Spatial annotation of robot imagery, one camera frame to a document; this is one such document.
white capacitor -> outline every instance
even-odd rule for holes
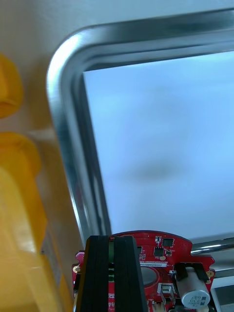
[[[188,277],[176,281],[182,304],[189,309],[204,308],[210,302],[206,284],[201,281],[194,268],[186,268]]]

red circuit board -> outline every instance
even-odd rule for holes
[[[139,260],[141,267],[148,267],[156,274],[153,283],[145,285],[145,294],[149,306],[149,311],[153,312],[152,304],[162,302],[160,293],[161,285],[171,285],[173,287],[174,297],[179,298],[175,289],[174,280],[174,265],[176,263],[201,263],[210,280],[206,287],[210,292],[211,285],[214,279],[215,272],[210,269],[210,266],[215,262],[210,256],[192,256],[192,242],[169,233],[154,232],[154,231],[139,231],[120,233],[110,237],[110,241],[115,239],[115,236],[132,235],[136,240],[136,245],[139,250]],[[82,267],[84,252],[79,252],[76,255],[79,261],[79,267]],[[76,272],[73,270],[73,283],[76,280]],[[173,308],[173,303],[169,302],[165,305],[166,311]],[[115,311],[115,284],[109,282],[109,312]]]

circuit board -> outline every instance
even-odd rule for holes
[[[210,292],[215,275],[215,272],[210,269],[210,266],[215,261],[210,256],[191,255],[191,241],[180,236],[164,232],[139,231],[113,235],[110,237],[110,244],[111,241],[115,239],[115,236],[125,235],[132,235],[136,240],[149,312],[155,311],[155,304],[160,305],[160,303],[164,303],[166,312],[175,306],[175,300],[179,299],[175,283],[175,264],[177,263],[191,265],[202,264],[204,271],[208,276],[206,287],[208,292]],[[76,255],[76,259],[78,260],[78,265],[73,265],[73,283],[75,283],[76,274],[79,272],[79,268],[82,267],[84,252],[79,252]],[[114,311],[114,267],[110,261],[109,312]]]

yellow object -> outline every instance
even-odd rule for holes
[[[23,86],[17,68],[0,54],[0,118],[13,114],[22,101]]]
[[[0,312],[71,312],[35,176],[35,145],[0,134]]]

silver metal tube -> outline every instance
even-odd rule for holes
[[[210,254],[228,249],[234,249],[234,237],[193,244],[191,254]]]

